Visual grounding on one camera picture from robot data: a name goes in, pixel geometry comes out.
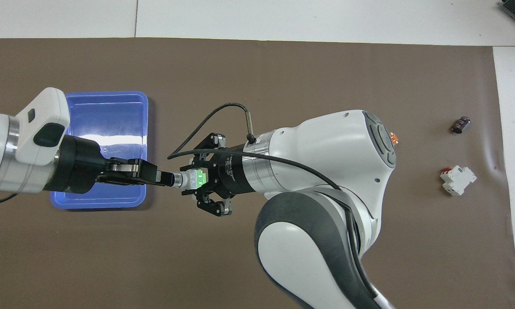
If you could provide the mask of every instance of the white terminal block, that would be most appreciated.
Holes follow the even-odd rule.
[[[451,195],[463,195],[465,188],[476,180],[473,171],[468,167],[459,166],[443,169],[440,178],[444,180],[442,187]]]
[[[70,123],[65,94],[46,88],[15,117],[19,121],[16,160],[36,166],[50,163]]]

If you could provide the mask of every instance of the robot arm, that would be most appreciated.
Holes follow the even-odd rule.
[[[85,193],[95,182],[170,186],[217,216],[232,214],[236,194],[261,192],[269,201],[256,222],[255,248],[275,284],[302,307],[393,308],[360,264],[379,235],[383,193],[396,163],[379,118],[345,111],[256,139],[245,111],[247,143],[226,148],[224,135],[211,133],[194,150],[178,152],[180,146],[169,156],[194,155],[180,173],[169,173],[139,158],[105,159],[96,142],[65,135],[65,96],[47,88],[15,117],[0,114],[0,191]],[[198,184],[201,168],[209,179]]]

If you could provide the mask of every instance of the blue plastic tray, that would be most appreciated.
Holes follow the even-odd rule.
[[[67,134],[96,141],[105,158],[147,159],[149,100],[139,91],[66,94],[71,125]],[[108,209],[140,205],[146,186],[95,184],[85,194],[51,192],[59,209]]]

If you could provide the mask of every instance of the orange object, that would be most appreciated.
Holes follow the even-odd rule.
[[[398,137],[396,136],[396,134],[394,134],[393,132],[391,132],[389,134],[389,136],[391,137],[391,142],[393,142],[393,146],[398,144]]]

